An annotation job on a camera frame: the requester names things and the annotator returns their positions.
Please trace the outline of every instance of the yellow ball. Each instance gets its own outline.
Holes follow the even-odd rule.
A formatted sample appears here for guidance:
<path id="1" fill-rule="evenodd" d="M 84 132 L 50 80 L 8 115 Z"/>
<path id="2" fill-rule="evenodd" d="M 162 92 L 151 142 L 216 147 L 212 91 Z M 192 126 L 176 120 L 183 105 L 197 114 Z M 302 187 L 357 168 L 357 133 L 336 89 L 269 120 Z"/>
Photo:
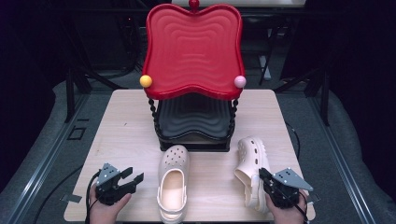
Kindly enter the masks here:
<path id="1" fill-rule="evenodd" d="M 151 86 L 151 84 L 152 84 L 152 79 L 151 79 L 151 77 L 149 75 L 143 75 L 140 78 L 140 85 L 143 88 L 148 88 L 149 86 Z"/>

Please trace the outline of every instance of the light wood tabletop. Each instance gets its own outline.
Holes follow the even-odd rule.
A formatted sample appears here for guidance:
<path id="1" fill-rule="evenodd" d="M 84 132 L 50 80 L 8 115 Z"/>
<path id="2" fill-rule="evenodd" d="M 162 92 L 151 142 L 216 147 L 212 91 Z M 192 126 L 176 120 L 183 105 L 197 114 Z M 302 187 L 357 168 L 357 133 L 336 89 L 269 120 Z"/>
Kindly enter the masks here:
<path id="1" fill-rule="evenodd" d="M 244 186 L 233 173 L 238 165 L 237 142 L 247 136 L 257 135 L 262 139 L 272 173 L 290 167 L 303 176 L 274 92 L 243 90 L 237 109 L 229 152 L 190 153 L 184 221 L 273 220 L 271 213 L 261 214 L 245 207 Z M 131 201 L 120 211 L 118 220 L 160 222 L 157 189 L 162 155 L 144 91 L 114 91 L 73 191 L 83 200 L 69 203 L 64 218 L 67 221 L 85 219 L 85 192 L 89 181 L 108 162 L 121 171 L 134 167 L 134 173 L 122 179 L 120 185 L 145 174 Z M 315 217 L 310 204 L 307 216 Z"/>
<path id="2" fill-rule="evenodd" d="M 304 7 L 305 0 L 200 0 L 200 7 L 225 3 L 234 7 Z M 172 4 L 188 7 L 189 0 L 172 0 Z"/>

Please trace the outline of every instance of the white clog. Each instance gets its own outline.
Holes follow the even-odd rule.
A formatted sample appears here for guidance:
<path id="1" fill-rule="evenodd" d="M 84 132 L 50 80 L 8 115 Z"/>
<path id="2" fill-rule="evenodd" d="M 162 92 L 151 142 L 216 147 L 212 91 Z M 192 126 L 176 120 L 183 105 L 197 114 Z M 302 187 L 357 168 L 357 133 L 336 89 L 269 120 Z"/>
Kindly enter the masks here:
<path id="1" fill-rule="evenodd" d="M 260 137 L 249 136 L 238 142 L 239 164 L 234 174 L 245 185 L 245 206 L 254 208 L 258 212 L 269 212 L 265 204 L 263 182 L 260 179 L 259 169 L 270 171 L 265 152 L 265 146 Z"/>
<path id="2" fill-rule="evenodd" d="M 189 151 L 182 145 L 169 147 L 159 166 L 157 201 L 165 224 L 180 223 L 186 216 Z"/>

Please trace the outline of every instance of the human hand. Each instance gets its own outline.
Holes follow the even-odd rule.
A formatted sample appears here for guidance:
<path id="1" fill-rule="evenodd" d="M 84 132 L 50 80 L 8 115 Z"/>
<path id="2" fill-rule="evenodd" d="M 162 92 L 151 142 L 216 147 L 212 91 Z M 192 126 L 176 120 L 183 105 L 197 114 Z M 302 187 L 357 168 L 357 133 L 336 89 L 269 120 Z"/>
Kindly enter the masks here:
<path id="1" fill-rule="evenodd" d="M 114 224 L 119 211 L 129 202 L 132 197 L 131 193 L 125 194 L 118 202 L 109 206 L 97 202 L 96 184 L 90 189 L 90 223 L 91 224 Z"/>
<path id="2" fill-rule="evenodd" d="M 306 194 L 303 190 L 300 189 L 300 199 L 298 202 L 298 206 L 306 212 Z M 302 224 L 304 223 L 304 216 L 301 214 L 297 208 L 278 208 L 274 205 L 271 197 L 268 194 L 265 194 L 265 202 L 267 204 L 268 209 L 274 215 L 275 224 Z"/>

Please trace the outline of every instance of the wavy red tray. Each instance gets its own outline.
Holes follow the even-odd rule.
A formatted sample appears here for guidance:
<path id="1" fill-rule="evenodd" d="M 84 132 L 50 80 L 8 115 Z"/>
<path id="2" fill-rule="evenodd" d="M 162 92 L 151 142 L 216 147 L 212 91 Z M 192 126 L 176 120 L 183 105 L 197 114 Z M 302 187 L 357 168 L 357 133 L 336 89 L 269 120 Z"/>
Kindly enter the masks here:
<path id="1" fill-rule="evenodd" d="M 198 92 L 220 100 L 238 98 L 234 85 L 245 76 L 240 53 L 242 20 L 232 6 L 218 4 L 201 11 L 163 4 L 148 14 L 148 54 L 143 75 L 152 84 L 149 98 L 169 99 Z"/>

